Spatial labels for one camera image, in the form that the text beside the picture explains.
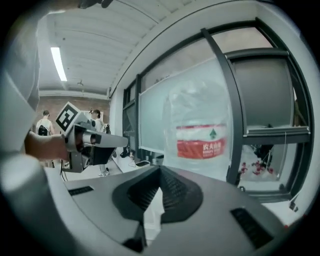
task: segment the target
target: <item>bottle label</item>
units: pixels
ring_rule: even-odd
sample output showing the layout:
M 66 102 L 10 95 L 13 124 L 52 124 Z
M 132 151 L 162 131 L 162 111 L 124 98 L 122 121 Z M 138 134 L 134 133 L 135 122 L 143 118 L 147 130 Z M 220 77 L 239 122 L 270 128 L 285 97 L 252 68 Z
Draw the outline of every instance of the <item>bottle label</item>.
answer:
M 224 124 L 177 127 L 177 156 L 210 159 L 222 155 L 227 144 L 226 128 Z

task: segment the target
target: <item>brick wall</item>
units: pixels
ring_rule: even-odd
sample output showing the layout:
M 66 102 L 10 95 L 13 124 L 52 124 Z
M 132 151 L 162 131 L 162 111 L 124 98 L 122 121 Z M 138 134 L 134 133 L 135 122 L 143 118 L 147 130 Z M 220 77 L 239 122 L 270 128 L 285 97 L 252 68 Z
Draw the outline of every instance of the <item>brick wall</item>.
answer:
M 53 128 L 55 133 L 59 133 L 60 130 L 56 124 L 56 119 L 58 113 L 64 107 L 64 105 L 70 102 L 75 105 L 78 109 L 82 111 L 100 110 L 103 112 L 103 122 L 109 123 L 109 113 L 110 113 L 110 101 L 103 99 L 91 99 L 91 98 L 82 98 L 82 97 L 66 97 L 66 96 L 50 96 L 50 97 L 40 97 L 40 102 L 37 108 L 37 117 L 34 121 L 34 125 L 42 118 L 42 113 L 45 110 L 50 112 L 49 119 L 53 123 Z

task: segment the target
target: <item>window frame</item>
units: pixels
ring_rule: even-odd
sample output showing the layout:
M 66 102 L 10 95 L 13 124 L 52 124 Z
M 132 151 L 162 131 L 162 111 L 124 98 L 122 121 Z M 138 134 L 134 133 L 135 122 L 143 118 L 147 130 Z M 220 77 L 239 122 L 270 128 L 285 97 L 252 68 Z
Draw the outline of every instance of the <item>window frame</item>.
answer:
M 251 49 L 242 49 L 231 52 L 222 53 L 221 49 L 215 42 L 212 37 L 214 34 L 219 34 L 222 32 L 243 29 L 243 28 L 256 28 L 273 46 L 273 48 L 251 48 Z M 295 90 L 297 99 L 303 99 L 303 102 L 306 104 L 306 115 L 307 115 L 307 125 L 309 131 L 292 132 L 290 135 L 287 135 L 286 144 L 288 143 L 297 143 L 296 148 L 296 157 L 293 163 L 293 168 L 291 170 L 289 180 L 286 186 L 280 187 L 278 191 L 249 191 L 248 194 L 252 197 L 257 198 L 262 203 L 271 203 L 271 202 L 280 202 L 284 200 L 292 199 L 301 189 L 308 169 L 310 166 L 311 155 L 313 152 L 313 143 L 314 143 L 314 114 L 312 108 L 312 102 L 310 93 L 308 90 L 307 83 L 302 75 L 302 71 L 292 56 L 291 52 L 284 44 L 284 42 L 278 37 L 278 35 L 268 27 L 263 21 L 258 18 L 255 20 L 247 20 L 240 22 L 233 22 L 229 24 L 220 25 L 217 27 L 209 29 L 201 29 L 199 33 L 192 35 L 185 40 L 179 42 L 172 48 L 165 51 L 153 62 L 151 62 L 140 74 L 136 75 L 135 80 L 124 90 L 123 96 L 123 109 L 131 107 L 133 104 L 135 107 L 135 116 L 136 116 L 136 125 L 135 125 L 135 149 L 136 156 L 140 160 L 145 160 L 146 155 L 150 154 L 148 151 L 139 148 L 140 134 L 139 134 L 139 125 L 140 125 L 140 110 L 139 110 L 139 95 L 142 92 L 142 79 L 143 77 L 156 67 L 159 63 L 165 60 L 167 57 L 171 56 L 180 49 L 193 44 L 194 42 L 206 39 L 209 43 L 209 46 L 213 50 L 213 53 L 216 55 L 223 74 L 226 79 L 227 88 L 230 95 L 231 101 L 231 110 L 232 110 L 232 120 L 233 120 L 233 142 L 232 142 L 232 158 L 231 165 L 227 171 L 226 181 L 230 184 L 236 185 L 237 177 L 239 174 L 239 166 L 241 161 L 242 146 L 252 144 L 252 142 L 260 142 L 263 144 L 265 141 L 271 141 L 275 144 L 284 144 L 284 134 L 280 133 L 277 135 L 267 134 L 266 136 L 248 136 L 244 133 L 244 113 L 243 113 L 243 101 L 241 93 L 239 93 L 237 78 L 233 70 L 232 59 L 238 58 L 257 58 L 257 57 L 272 57 L 285 58 L 291 65 L 300 87 L 298 90 Z M 130 89 L 135 85 L 135 97 L 132 101 L 130 99 Z
M 134 80 L 126 89 L 124 89 L 123 92 L 123 108 L 122 108 L 122 117 L 126 115 L 126 110 L 129 108 L 134 108 L 135 105 L 135 98 L 133 100 L 130 100 L 130 93 L 131 93 L 131 88 L 135 86 L 136 81 Z M 128 146 L 130 146 L 130 137 L 131 136 L 136 136 L 135 130 L 133 131 L 126 131 L 125 129 L 125 119 L 122 118 L 122 135 L 123 137 L 128 139 Z

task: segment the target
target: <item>black cable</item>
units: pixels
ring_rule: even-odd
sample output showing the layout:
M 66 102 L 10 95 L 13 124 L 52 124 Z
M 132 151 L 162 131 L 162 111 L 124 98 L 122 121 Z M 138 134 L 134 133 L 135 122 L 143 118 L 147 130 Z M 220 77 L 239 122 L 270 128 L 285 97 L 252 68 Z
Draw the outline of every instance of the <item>black cable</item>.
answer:
M 66 181 L 65 178 L 64 178 L 64 176 L 63 176 L 63 174 L 62 174 L 62 166 L 63 166 L 63 161 L 61 160 L 60 175 L 62 176 L 62 179 L 63 179 L 64 181 Z
M 65 171 L 64 171 L 64 176 L 65 176 L 66 181 L 68 182 L 69 180 L 67 178 L 67 173 Z

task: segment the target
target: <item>ceiling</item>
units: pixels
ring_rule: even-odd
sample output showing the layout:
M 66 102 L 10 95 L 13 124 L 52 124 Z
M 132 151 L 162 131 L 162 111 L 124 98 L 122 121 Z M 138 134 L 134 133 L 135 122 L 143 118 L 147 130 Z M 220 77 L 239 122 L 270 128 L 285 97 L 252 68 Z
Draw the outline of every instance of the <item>ceiling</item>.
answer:
M 40 92 L 107 95 L 125 60 L 160 22 L 195 0 L 114 0 L 50 14 L 38 27 Z M 61 82 L 51 47 L 60 47 L 67 82 Z

